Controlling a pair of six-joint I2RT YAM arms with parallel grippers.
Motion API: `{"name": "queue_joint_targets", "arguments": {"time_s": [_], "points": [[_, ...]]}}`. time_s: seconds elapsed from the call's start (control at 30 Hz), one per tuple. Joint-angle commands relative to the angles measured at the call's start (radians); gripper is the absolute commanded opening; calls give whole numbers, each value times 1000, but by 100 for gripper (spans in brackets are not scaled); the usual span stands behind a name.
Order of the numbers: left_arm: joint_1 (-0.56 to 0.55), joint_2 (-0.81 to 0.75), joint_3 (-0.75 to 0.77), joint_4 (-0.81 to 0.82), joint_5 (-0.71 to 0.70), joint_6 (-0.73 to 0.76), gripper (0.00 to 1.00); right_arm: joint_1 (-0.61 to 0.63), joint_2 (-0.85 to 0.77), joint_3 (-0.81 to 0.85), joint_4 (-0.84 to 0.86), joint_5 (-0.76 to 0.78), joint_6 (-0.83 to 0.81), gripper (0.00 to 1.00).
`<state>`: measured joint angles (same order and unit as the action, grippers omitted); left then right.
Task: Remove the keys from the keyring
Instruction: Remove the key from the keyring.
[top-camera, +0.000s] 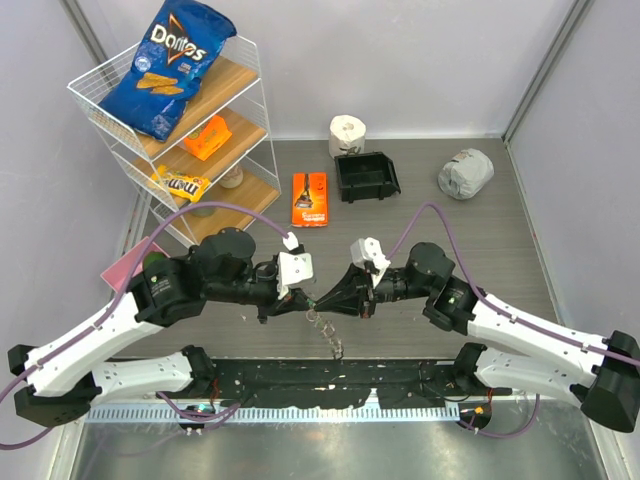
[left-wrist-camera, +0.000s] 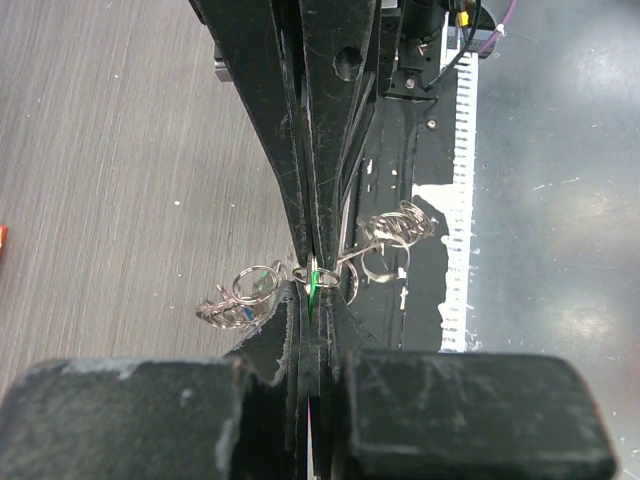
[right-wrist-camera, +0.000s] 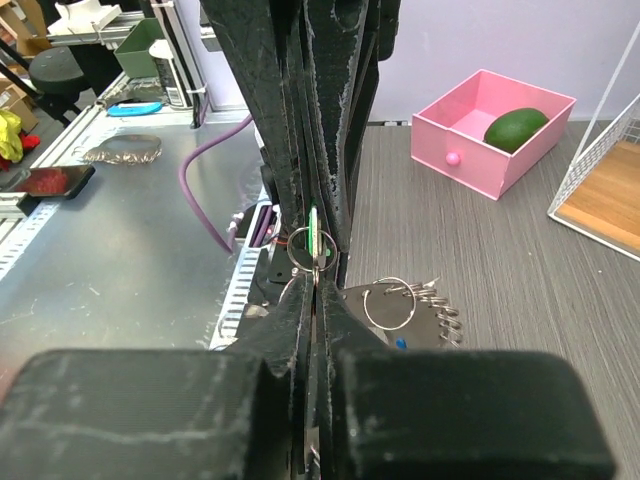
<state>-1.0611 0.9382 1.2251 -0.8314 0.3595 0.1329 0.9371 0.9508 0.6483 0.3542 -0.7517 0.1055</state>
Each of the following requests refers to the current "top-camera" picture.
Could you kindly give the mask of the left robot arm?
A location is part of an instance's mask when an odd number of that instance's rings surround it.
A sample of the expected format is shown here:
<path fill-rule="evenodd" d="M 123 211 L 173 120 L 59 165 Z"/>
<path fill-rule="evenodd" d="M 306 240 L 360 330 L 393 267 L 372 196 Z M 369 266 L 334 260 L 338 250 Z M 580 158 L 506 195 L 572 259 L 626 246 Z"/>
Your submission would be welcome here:
<path fill-rule="evenodd" d="M 113 398 L 163 392 L 202 398 L 213 388 L 215 368 L 201 347 L 187 346 L 161 358 L 115 360 L 130 344 L 199 316 L 207 302 L 252 305 L 260 321 L 305 311 L 302 286 L 313 281 L 311 255 L 301 244 L 255 264 L 254 239 L 238 229 L 206 237 L 188 254 L 150 253 L 121 299 L 110 302 L 52 343 L 17 345 L 11 372 L 24 374 L 15 392 L 16 414 L 43 427 L 74 421 Z"/>

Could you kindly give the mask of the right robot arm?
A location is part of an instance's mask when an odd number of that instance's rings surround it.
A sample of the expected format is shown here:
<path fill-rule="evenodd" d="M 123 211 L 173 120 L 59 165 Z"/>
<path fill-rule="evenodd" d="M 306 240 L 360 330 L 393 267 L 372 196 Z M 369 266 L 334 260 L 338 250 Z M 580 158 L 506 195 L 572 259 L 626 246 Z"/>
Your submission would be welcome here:
<path fill-rule="evenodd" d="M 351 247 L 342 279 L 317 300 L 318 312 L 371 317 L 377 305 L 422 298 L 431 324 L 469 337 L 452 370 L 455 387 L 540 394 L 577 407 L 610 430 L 631 433 L 639 414 L 639 344 L 622 331 L 590 334 L 519 310 L 454 274 L 434 243 L 414 245 L 393 268 L 378 241 Z"/>

